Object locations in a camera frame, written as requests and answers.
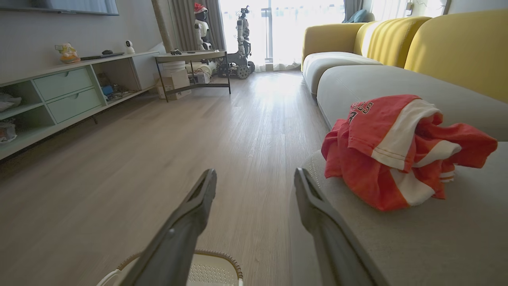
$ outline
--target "light green cabinet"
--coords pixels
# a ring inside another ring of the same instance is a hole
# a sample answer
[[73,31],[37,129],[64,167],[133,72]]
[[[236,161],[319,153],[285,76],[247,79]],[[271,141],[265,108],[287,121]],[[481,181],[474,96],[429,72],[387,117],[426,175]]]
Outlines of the light green cabinet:
[[48,107],[56,122],[60,123],[100,104],[97,91],[90,89],[51,102]]
[[34,83],[45,101],[93,85],[86,68],[36,78]]

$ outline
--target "wheeled robot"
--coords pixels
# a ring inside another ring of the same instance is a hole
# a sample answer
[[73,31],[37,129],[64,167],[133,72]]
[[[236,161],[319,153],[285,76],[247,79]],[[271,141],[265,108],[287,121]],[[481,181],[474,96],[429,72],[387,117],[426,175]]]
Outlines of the wheeled robot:
[[217,73],[220,77],[226,77],[229,71],[230,75],[236,75],[240,79],[246,79],[256,69],[254,63],[247,59],[247,57],[251,55],[249,22],[245,19],[245,15],[249,13],[248,8],[249,6],[241,9],[240,16],[236,21],[236,29],[238,30],[238,52],[228,54],[229,68],[226,59],[218,59]]

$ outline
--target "tv stand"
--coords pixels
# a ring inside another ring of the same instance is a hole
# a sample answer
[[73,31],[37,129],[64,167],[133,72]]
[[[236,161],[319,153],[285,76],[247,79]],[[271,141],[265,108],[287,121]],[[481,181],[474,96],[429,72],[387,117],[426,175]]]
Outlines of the tv stand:
[[[0,160],[83,119],[155,87],[153,64],[158,51],[62,64],[24,75],[0,77],[0,92],[21,97],[21,104],[0,112],[14,118],[12,142],[0,143]],[[126,87],[123,97],[107,101],[97,74]]]

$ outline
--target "sofa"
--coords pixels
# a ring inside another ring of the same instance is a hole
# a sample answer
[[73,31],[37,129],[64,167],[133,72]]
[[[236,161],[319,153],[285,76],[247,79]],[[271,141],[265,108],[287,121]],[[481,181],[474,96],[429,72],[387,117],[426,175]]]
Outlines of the sofa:
[[412,17],[307,28],[301,67],[310,93],[316,96],[322,74],[332,67],[388,65],[403,68],[414,35],[429,19]]
[[[368,206],[342,179],[326,179],[319,150],[304,162],[338,212],[347,239],[361,245],[389,285],[508,281],[507,19],[508,10],[439,16],[419,27],[403,68],[335,66],[319,80],[316,100],[329,127],[347,118],[354,102],[415,94],[442,111],[443,125],[468,123],[499,141],[482,169],[456,168],[446,200],[392,212]],[[294,189],[289,217],[293,285],[320,285],[325,281]]]

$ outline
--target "white sheer curtain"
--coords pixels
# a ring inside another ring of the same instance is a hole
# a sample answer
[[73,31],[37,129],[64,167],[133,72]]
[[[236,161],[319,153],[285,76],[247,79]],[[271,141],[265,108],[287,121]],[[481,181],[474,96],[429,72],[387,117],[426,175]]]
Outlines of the white sheer curtain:
[[220,0],[228,53],[238,51],[236,20],[247,5],[252,46],[249,59],[256,71],[265,71],[266,64],[273,64],[274,70],[298,67],[305,29],[344,20],[343,0]]

